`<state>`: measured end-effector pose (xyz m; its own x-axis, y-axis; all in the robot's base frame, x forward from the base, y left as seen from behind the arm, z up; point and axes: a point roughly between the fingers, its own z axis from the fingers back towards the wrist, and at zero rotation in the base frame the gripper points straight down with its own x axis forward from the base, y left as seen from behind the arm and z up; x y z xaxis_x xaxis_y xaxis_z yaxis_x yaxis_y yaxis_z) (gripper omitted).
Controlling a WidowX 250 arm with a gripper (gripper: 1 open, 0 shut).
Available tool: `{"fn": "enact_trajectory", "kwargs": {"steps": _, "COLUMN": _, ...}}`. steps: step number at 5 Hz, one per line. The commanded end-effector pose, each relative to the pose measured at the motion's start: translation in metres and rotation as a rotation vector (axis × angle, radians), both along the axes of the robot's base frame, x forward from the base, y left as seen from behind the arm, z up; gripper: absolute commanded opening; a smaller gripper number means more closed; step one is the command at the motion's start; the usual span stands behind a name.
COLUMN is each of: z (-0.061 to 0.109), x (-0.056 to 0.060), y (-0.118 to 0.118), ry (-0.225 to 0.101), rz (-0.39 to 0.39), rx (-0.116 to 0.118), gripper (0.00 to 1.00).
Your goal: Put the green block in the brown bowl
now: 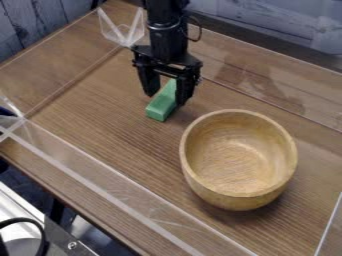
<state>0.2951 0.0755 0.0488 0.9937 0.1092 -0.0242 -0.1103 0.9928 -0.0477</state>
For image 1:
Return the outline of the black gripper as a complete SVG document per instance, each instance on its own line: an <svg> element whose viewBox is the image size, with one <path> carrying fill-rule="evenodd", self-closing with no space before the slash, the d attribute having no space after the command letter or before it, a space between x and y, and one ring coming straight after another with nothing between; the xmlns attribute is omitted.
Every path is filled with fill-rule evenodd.
<svg viewBox="0 0 342 256"><path fill-rule="evenodd" d="M183 106L192 97L200 81L202 61L188 53L188 24L186 21L147 23L150 44L135 45L133 66L143 91L152 97L160 89L160 75L176 79L175 100Z"/></svg>

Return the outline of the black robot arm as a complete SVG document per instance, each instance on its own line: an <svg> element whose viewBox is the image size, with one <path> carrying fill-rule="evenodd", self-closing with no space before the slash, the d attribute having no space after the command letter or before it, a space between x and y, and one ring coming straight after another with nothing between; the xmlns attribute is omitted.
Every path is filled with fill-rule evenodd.
<svg viewBox="0 0 342 256"><path fill-rule="evenodd" d="M147 96L160 89L160 76L176 80L175 102L183 106L200 82L203 62L188 53L190 0L141 0L147 11L150 44L133 45L132 65Z"/></svg>

